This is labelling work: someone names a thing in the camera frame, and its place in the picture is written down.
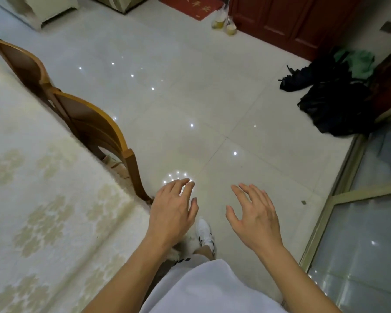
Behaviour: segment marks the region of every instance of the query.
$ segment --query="green cloth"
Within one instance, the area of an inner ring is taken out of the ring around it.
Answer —
[[[349,71],[352,72],[352,78],[366,80],[374,73],[374,61],[375,56],[373,53],[367,50],[346,50],[339,49],[334,54],[334,60],[337,62],[347,53],[347,56],[343,61],[347,61],[349,64]]]

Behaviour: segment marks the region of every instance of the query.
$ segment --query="forearm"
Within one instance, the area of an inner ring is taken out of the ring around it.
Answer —
[[[167,249],[145,238],[83,313],[137,313]]]
[[[256,254],[271,274],[292,313],[341,313],[338,307],[300,268],[292,255],[278,245]]]

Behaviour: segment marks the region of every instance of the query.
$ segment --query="chair backrest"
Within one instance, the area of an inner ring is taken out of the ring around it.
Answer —
[[[52,83],[38,57],[1,39],[0,55],[24,85],[42,101],[47,102],[45,88]]]
[[[103,110],[57,88],[50,88],[48,96],[65,121],[70,122],[74,135],[86,146],[100,146],[122,160],[128,157],[130,149],[119,126]]]

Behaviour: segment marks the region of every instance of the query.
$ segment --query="person's left hand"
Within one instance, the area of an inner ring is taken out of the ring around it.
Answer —
[[[155,195],[149,216],[146,237],[168,251],[179,243],[188,229],[194,224],[198,212],[197,198],[188,203],[194,182],[188,178],[174,180],[164,185]]]

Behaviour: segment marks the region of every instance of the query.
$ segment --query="person's right arm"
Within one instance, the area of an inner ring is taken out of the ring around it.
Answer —
[[[271,274],[292,313],[341,313],[284,247],[278,217],[266,192],[253,184],[239,186],[240,189],[232,185],[232,190],[242,206],[242,219],[236,217],[229,205],[226,217]]]

